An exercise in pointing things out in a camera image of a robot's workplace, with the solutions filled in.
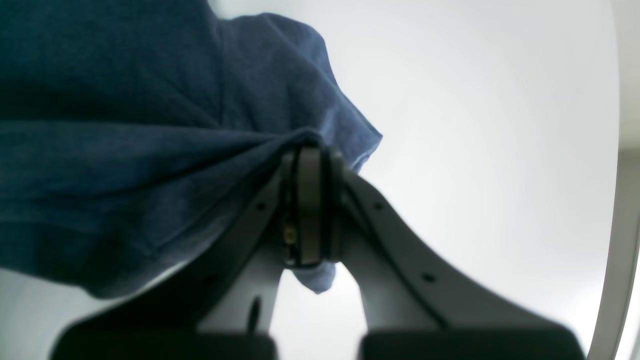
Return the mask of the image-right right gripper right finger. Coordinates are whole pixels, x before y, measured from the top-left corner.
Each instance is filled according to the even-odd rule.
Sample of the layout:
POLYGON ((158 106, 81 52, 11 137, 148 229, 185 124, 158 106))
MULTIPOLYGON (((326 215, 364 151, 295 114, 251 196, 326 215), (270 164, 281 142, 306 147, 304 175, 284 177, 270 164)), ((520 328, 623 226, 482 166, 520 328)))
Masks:
POLYGON ((320 153, 321 253, 359 286, 368 333, 361 360, 583 360, 571 330, 506 300, 448 264, 386 198, 320 153))

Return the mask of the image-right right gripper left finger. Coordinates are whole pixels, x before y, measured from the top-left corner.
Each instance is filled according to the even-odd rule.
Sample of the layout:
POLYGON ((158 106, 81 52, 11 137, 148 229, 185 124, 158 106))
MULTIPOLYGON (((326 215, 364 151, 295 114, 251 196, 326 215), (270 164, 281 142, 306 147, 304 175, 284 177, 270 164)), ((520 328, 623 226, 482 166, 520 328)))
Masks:
POLYGON ((286 153, 231 227, 190 264, 67 329, 53 360, 274 360, 285 268, 323 261, 323 151, 286 153))

